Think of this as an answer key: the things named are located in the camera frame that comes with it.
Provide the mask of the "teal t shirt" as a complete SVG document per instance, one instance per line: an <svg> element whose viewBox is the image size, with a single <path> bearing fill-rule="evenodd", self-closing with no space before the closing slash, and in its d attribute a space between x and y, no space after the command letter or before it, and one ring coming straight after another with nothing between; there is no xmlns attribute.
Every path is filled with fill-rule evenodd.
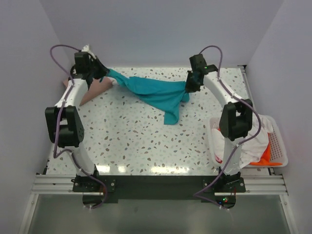
<svg viewBox="0 0 312 234"><path fill-rule="evenodd" d="M184 81L164 81L142 77L126 77L110 69L106 75L120 86L128 88L141 101L164 112L164 124L175 125L179 121L180 103L188 102Z"/></svg>

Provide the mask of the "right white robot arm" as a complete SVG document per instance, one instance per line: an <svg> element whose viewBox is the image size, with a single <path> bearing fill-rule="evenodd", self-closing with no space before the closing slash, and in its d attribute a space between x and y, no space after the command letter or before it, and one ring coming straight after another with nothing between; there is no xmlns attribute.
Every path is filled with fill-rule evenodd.
<svg viewBox="0 0 312 234"><path fill-rule="evenodd" d="M189 58L191 70L188 71L185 91L199 92L201 86L208 88L223 108L219 129L224 137L224 154L221 171L225 174L217 179L220 190L227 192L234 186L231 177L240 172L241 142L247 137L253 124L253 104L250 99L236 96L234 91L219 77L220 70L208 65L202 54Z"/></svg>

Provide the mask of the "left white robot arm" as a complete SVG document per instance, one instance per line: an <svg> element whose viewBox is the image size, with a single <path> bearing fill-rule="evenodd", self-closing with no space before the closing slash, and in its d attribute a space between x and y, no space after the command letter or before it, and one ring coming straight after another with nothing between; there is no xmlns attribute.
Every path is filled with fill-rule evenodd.
<svg viewBox="0 0 312 234"><path fill-rule="evenodd" d="M68 73L67 88L55 106L45 109L45 119L49 138L54 144L53 158L67 152L76 168L76 175L86 176L84 186L89 191L96 191L101 186L101 179L94 175L96 166L83 144L84 128L78 107L93 80L106 76L109 69L87 46L78 50L74 59L73 69Z"/></svg>

